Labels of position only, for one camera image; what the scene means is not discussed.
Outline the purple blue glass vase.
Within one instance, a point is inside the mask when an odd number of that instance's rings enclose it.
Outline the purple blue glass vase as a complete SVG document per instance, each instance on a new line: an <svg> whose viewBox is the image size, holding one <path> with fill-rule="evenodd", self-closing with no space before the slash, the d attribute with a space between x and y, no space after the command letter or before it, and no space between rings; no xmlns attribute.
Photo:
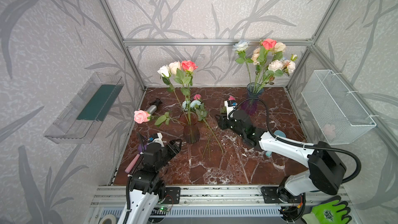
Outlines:
<svg viewBox="0 0 398 224"><path fill-rule="evenodd" d="M249 83L247 85L247 99L251 98L251 100L247 100L242 103L240 108L245 111L250 116L253 116L257 111L258 99L263 94L264 89L261 84L258 83Z"/></svg>

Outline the light blue hydrangea stem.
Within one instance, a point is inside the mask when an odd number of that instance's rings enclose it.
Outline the light blue hydrangea stem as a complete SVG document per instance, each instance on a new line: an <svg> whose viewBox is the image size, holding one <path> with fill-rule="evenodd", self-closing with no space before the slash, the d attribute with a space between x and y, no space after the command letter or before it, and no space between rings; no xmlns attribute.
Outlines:
<svg viewBox="0 0 398 224"><path fill-rule="evenodd" d="M208 143L207 143L207 145L205 147L205 150L208 150L209 153L210 153L210 143L209 143L209 141L210 141L211 138L214 138L214 140L217 142L217 144L218 144L218 146L219 146L219 148L221 150L221 153L224 154L224 149L223 149L219 139L216 137L213 128L209 125L209 123L207 121L208 111L205 108L204 102L201 99L199 99L199 98L196 98L193 101L185 100L183 102L183 104L182 104L182 109L185 112L189 111L191 113L195 113L197 115L197 117L198 117L198 121L199 122L203 122L205 124L207 130L210 131L210 136L208 138Z"/></svg>

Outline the pink rose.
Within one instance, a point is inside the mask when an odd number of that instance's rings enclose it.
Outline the pink rose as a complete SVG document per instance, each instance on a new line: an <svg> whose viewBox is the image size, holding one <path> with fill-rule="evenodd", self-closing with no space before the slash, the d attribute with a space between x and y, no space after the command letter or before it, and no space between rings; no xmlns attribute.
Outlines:
<svg viewBox="0 0 398 224"><path fill-rule="evenodd" d="M182 124L182 121L180 121L176 117L173 117L170 114L170 112L166 112L163 115L152 115L152 114L149 114L147 111L143 111L143 110L138 110L138 111L134 112L134 121L137 124L154 121L154 125L156 125L157 127L160 127L163 124L169 125L171 122Z"/></svg>

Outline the dark red glass vase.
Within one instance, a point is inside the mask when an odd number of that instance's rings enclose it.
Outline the dark red glass vase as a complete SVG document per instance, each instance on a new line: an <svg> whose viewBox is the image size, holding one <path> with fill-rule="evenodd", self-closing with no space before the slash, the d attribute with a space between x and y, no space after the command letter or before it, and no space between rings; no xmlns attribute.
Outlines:
<svg viewBox="0 0 398 224"><path fill-rule="evenodd" d="M188 144L194 144L198 142L200 139L200 131L197 114L181 114L179 121L183 126L183 140Z"/></svg>

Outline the white pink peony stem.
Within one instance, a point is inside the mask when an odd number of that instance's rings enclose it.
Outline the white pink peony stem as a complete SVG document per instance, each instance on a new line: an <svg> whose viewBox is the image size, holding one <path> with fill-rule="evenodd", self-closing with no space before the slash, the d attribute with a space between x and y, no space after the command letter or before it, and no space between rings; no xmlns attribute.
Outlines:
<svg viewBox="0 0 398 224"><path fill-rule="evenodd" d="M296 69L295 62L297 59L297 55L292 54L289 58L284 58L282 51L276 52L270 64L263 70L260 80L261 87L263 88L266 85L271 85L278 77L292 75Z"/></svg>

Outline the peach rose stem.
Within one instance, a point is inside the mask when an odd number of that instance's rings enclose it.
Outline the peach rose stem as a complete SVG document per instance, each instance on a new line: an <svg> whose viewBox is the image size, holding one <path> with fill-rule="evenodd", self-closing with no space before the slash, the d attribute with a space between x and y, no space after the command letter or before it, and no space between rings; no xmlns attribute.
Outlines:
<svg viewBox="0 0 398 224"><path fill-rule="evenodd" d="M255 83L258 82L259 80L259 72L261 70L261 66L262 66L262 58L260 56L260 51L261 51L261 47L258 47L254 50L253 55L252 55L252 61L253 61L253 65L256 68L256 78L255 78Z"/></svg>

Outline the pale blue rose stem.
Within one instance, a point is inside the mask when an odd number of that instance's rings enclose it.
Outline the pale blue rose stem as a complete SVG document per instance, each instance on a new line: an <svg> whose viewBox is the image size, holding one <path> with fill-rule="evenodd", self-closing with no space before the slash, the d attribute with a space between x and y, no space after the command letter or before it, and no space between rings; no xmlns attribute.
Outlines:
<svg viewBox="0 0 398 224"><path fill-rule="evenodd" d="M233 50L235 53L238 55L238 58L235 60L236 63L238 64L245 64L248 75L249 75L249 82L252 83L251 79L251 73L250 73L250 68L249 68L249 59L246 56L246 51L249 48L249 42L241 40L235 45L233 45Z"/></svg>

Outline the cream pink rose stem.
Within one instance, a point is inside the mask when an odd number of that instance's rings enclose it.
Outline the cream pink rose stem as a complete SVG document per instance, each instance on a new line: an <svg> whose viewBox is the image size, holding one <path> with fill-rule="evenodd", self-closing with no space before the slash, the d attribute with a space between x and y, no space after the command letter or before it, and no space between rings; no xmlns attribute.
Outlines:
<svg viewBox="0 0 398 224"><path fill-rule="evenodd" d="M281 60L284 56L287 46L282 42L277 42L272 48L271 52L273 55L272 61Z"/></svg>

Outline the white rose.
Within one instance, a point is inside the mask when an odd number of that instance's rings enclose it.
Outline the white rose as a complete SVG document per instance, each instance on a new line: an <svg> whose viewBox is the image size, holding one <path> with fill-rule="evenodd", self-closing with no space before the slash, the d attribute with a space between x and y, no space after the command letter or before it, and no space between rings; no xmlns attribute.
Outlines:
<svg viewBox="0 0 398 224"><path fill-rule="evenodd" d="M174 95L175 95L175 97L176 97L176 99L177 99L177 101L178 101L178 103L179 103L179 105L180 105L180 107L181 107L181 110L183 111L183 114L184 114L186 120L189 121L189 118L187 117L187 114L185 113L185 111L184 111L184 109L183 109L183 107L182 107L182 103L181 103L181 101L179 100L179 98L178 98L178 96L177 96L176 90L175 90L173 84L172 84L171 81L170 81L170 78L171 78L171 75L172 75L172 74L171 74L170 68L169 68L167 65L162 66L162 67L158 70L158 73L161 75L162 81L163 81L167 86L169 86L170 90L174 93Z"/></svg>

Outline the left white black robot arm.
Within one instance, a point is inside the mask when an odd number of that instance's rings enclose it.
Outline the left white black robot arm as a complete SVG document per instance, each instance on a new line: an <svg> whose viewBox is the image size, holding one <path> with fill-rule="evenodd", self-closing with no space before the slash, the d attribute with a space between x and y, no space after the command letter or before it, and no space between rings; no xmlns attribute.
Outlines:
<svg viewBox="0 0 398 224"><path fill-rule="evenodd" d="M166 189L159 173L181 151L182 140L172 140L165 145L151 142L138 159L140 169L133 169L126 184L126 204L119 218L120 224L145 224Z"/></svg>

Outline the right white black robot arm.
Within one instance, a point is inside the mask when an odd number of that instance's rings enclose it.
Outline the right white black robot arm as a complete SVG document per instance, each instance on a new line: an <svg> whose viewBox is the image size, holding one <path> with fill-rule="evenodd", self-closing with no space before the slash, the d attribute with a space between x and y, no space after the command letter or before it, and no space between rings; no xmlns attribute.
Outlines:
<svg viewBox="0 0 398 224"><path fill-rule="evenodd" d="M283 179L276 189L276 195L281 201L288 202L294 197L313 191L321 191L331 196L338 193L346 167L334 151L325 150L330 148L325 142L320 143L320 149L315 149L313 145L306 148L304 143L297 141L287 144L287 139L254 127L250 116L243 110L235 111L230 117L227 114L216 115L216 119L220 129L232 130L242 137L247 146L277 153L307 168L304 172Z"/></svg>

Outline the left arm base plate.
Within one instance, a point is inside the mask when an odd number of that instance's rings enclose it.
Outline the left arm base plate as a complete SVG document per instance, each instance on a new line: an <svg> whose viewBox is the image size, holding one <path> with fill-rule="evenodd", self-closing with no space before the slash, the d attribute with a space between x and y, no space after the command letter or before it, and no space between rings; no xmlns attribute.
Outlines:
<svg viewBox="0 0 398 224"><path fill-rule="evenodd" d="M180 187L166 187L164 193L161 195L163 198L160 199L161 204L174 205L179 204L181 196Z"/></svg>

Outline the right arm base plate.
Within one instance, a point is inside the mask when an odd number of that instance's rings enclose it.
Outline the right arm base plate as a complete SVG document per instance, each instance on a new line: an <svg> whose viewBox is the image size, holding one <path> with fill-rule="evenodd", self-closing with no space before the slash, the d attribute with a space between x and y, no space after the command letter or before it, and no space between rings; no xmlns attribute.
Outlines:
<svg viewBox="0 0 398 224"><path fill-rule="evenodd" d="M266 204L300 204L302 202L300 196L294 196L280 186L263 186L261 187L261 194Z"/></svg>

